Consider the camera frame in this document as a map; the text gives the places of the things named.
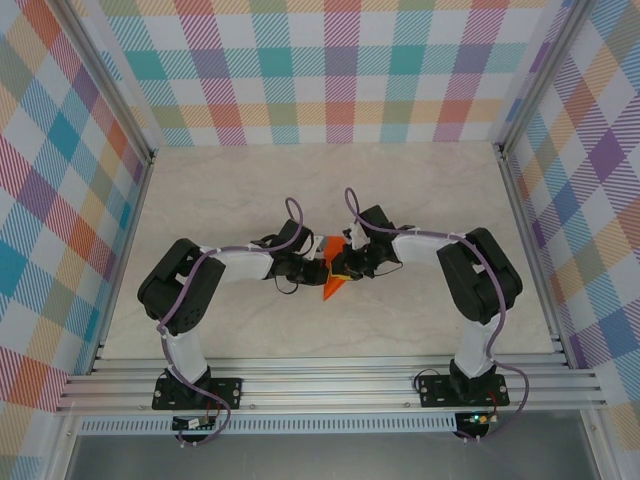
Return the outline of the aluminium corner post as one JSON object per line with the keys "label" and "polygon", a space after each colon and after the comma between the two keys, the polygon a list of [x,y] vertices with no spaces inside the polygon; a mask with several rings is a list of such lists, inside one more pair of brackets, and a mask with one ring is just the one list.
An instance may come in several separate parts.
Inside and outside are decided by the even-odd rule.
{"label": "aluminium corner post", "polygon": [[535,110],[555,79],[584,22],[598,0],[567,0],[548,29],[531,71],[523,83],[523,90],[512,105],[506,123],[495,144],[503,162],[509,158],[524,134]]}
{"label": "aluminium corner post", "polygon": [[85,68],[95,81],[100,92],[105,96],[128,139],[132,141],[136,152],[142,156],[147,165],[152,165],[155,154],[154,149],[144,137],[138,122],[121,95],[103,57],[94,45],[71,1],[48,0],[48,2],[55,11],[56,18],[60,21],[63,29],[70,36]]}

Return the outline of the aluminium mounting rail frame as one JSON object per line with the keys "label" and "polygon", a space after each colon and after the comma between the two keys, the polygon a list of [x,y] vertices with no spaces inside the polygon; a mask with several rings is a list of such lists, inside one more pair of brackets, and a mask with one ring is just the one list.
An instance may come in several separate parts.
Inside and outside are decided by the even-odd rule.
{"label": "aluminium mounting rail frame", "polygon": [[[591,370],[569,367],[562,353],[506,355],[511,409],[600,409],[605,394]],[[98,359],[67,380],[60,414],[148,414],[161,359]],[[243,413],[374,413],[419,410],[414,376],[445,374],[444,356],[212,359],[215,377],[242,379]]]}

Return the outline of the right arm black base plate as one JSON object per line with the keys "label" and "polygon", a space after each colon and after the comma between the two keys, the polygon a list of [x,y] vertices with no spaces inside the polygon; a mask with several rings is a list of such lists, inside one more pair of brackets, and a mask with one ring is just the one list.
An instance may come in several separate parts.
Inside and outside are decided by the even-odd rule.
{"label": "right arm black base plate", "polygon": [[504,407],[510,404],[503,375],[467,379],[452,375],[423,375],[418,379],[423,408],[431,407]]}

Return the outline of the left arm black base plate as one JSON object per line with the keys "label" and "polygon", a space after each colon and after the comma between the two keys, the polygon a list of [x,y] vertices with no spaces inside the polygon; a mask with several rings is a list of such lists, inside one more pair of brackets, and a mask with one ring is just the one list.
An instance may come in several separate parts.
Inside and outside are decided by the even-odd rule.
{"label": "left arm black base plate", "polygon": [[[198,381],[196,386],[224,400],[231,410],[240,407],[241,378],[212,378]],[[196,392],[171,375],[161,375],[155,384],[151,409],[156,411],[186,411],[216,409],[210,396]]]}

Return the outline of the aluminium side rail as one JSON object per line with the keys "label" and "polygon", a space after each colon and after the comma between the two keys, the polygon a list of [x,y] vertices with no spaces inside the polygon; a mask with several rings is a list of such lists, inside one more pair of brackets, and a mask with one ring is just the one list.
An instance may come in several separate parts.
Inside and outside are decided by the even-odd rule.
{"label": "aluminium side rail", "polygon": [[497,161],[504,187],[513,211],[515,222],[519,231],[519,236],[524,247],[529,270],[536,288],[542,312],[551,336],[556,338],[561,346],[566,358],[566,364],[571,369],[577,369],[576,358],[565,329],[559,316],[559,310],[552,295],[551,287],[545,276],[543,262],[538,250],[538,245],[534,231],[529,224],[525,203],[518,189],[516,177],[509,163],[509,156],[504,153],[499,144],[493,145],[493,151]]}
{"label": "aluminium side rail", "polygon": [[112,282],[110,295],[108,297],[105,310],[102,313],[102,316],[100,317],[99,322],[97,324],[95,337],[92,339],[91,343],[89,344],[89,355],[82,368],[83,375],[89,375],[92,372],[93,364],[99,356],[99,351],[103,348],[106,342],[106,338],[108,336],[109,328],[111,325],[111,321],[114,315],[118,296],[119,296],[122,282],[124,279],[127,263],[129,261],[129,257],[131,254],[131,249],[133,246],[136,230],[139,224],[139,219],[140,219],[140,216],[144,207],[144,202],[149,189],[157,154],[158,154],[157,149],[151,150],[148,155],[148,158],[145,161],[144,168],[142,171],[140,188],[139,188],[137,197],[135,199],[134,209],[130,215],[130,219],[129,219],[127,230],[126,230],[126,236],[123,243],[123,250],[121,252],[121,256],[116,264],[116,269],[114,271],[114,279]]}

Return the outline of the orange paper sheet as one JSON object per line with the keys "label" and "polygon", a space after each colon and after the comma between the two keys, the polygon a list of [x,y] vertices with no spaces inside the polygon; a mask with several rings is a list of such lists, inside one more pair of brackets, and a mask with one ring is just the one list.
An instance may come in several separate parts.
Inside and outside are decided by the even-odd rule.
{"label": "orange paper sheet", "polygon": [[327,301],[332,295],[334,295],[347,281],[347,278],[344,275],[335,275],[332,272],[331,267],[332,261],[339,253],[342,252],[345,245],[346,241],[342,236],[329,236],[327,238],[327,245],[324,249],[324,258],[326,266],[329,269],[329,275],[323,290],[324,301]]}

